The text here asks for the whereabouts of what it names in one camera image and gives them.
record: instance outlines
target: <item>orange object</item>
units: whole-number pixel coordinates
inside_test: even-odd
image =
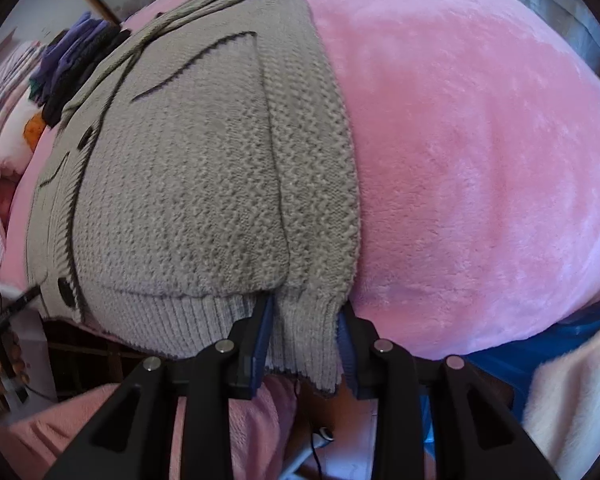
[[[36,146],[38,145],[38,141],[42,136],[42,132],[45,131],[46,123],[42,119],[42,112],[38,112],[32,118],[30,118],[29,122],[24,126],[24,140],[27,141],[27,144],[31,148],[32,152],[36,151]]]

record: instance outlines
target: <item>black button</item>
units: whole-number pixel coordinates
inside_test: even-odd
[[[85,132],[82,134],[82,137],[80,138],[80,142],[78,142],[78,149],[79,149],[79,150],[83,149],[83,148],[84,148],[84,147],[87,145],[87,142],[88,142],[88,140],[89,140],[89,137],[91,137],[91,134],[92,134],[92,133],[93,133],[93,127],[92,127],[92,126],[89,126],[89,127],[87,128],[87,131],[85,131]]]
[[[58,290],[60,291],[60,296],[62,296],[64,304],[69,308],[74,308],[74,293],[71,290],[71,285],[69,285],[69,282],[66,280],[66,278],[58,278]]]

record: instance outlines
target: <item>black cable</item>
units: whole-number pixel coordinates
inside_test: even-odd
[[[314,456],[315,465],[318,468],[318,478],[319,478],[319,480],[323,480],[324,477],[322,476],[322,464],[320,463],[320,459],[318,458],[318,453],[315,450],[314,428],[311,425],[311,421],[309,420],[309,417],[306,416],[306,413],[304,412],[304,410],[300,406],[300,401],[299,401],[299,398],[298,398],[298,386],[299,386],[299,384],[300,384],[300,380],[296,379],[296,382],[294,383],[294,395],[296,396],[296,406],[300,409],[300,413],[302,415],[302,418],[304,418],[304,420],[307,421],[307,423],[309,425],[309,444],[311,445],[311,454]]]
[[[53,402],[53,403],[56,403],[56,402],[58,402],[58,400],[57,400],[57,399],[54,399],[54,398],[52,398],[52,397],[49,397],[49,396],[46,396],[45,394],[41,394],[39,391],[37,391],[37,390],[34,390],[34,389],[33,389],[31,386],[29,386],[28,384],[25,384],[25,385],[24,385],[24,387],[25,387],[27,390],[29,390],[29,391],[30,391],[30,393],[32,393],[32,394],[35,394],[35,395],[37,395],[37,396],[39,396],[39,397],[42,397],[43,399],[50,400],[50,401],[51,401],[51,402]]]

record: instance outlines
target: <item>folded clothes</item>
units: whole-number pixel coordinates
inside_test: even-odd
[[[120,27],[105,22],[104,27],[98,26],[100,31],[93,36],[89,43],[85,43],[76,55],[71,67],[65,69],[60,75],[55,87],[46,101],[42,111],[45,123],[53,127],[59,123],[62,108],[76,94],[82,86],[82,75],[93,60],[112,43],[120,33]]]
[[[121,30],[115,38],[113,38],[109,44],[103,48],[99,53],[96,54],[96,57],[89,63],[87,68],[82,72],[80,79],[78,79],[77,87],[80,89],[82,85],[87,82],[87,79],[91,77],[96,67],[114,50],[116,50],[120,45],[122,45],[128,37],[131,36],[130,30]]]
[[[58,80],[62,74],[66,73],[74,64],[76,59],[80,56],[80,53],[93,41],[93,38],[97,36],[104,28],[107,27],[109,22],[105,20],[88,20],[84,27],[82,34],[74,41],[69,49],[62,54],[62,57],[58,60],[58,65],[54,70],[54,74],[51,77],[51,85],[45,85],[42,91],[43,98],[49,98],[53,93],[54,89],[58,86]]]
[[[58,32],[58,34],[56,34],[54,36],[54,38],[46,46],[46,48],[49,49],[50,47],[53,47],[56,44],[58,44],[58,41],[62,40],[62,38],[64,38],[64,35],[67,32],[68,32],[67,28],[65,30],[61,30],[60,32]],[[29,88],[31,90],[31,92],[29,93],[30,100],[35,102],[37,97],[42,93],[42,83],[39,83],[38,81],[30,78],[29,79]]]
[[[85,12],[56,44],[49,45],[45,49],[40,62],[40,67],[31,75],[31,79],[36,83],[36,87],[32,87],[32,89],[36,91],[35,94],[32,95],[32,99],[38,104],[41,105],[44,102],[43,95],[45,86],[48,86],[50,89],[51,80],[60,58],[67,50],[69,50],[85,30],[93,30],[93,23],[89,21],[90,17],[91,13],[89,11]]]

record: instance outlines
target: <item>pillow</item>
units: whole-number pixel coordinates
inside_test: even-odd
[[[42,133],[40,129],[34,136],[26,132],[27,124],[40,111],[35,103],[29,101],[29,93],[30,90],[27,89],[17,101],[0,131],[0,171],[5,176],[24,173],[37,143],[36,141],[33,144],[32,149],[27,138],[32,140],[36,137],[40,138]]]

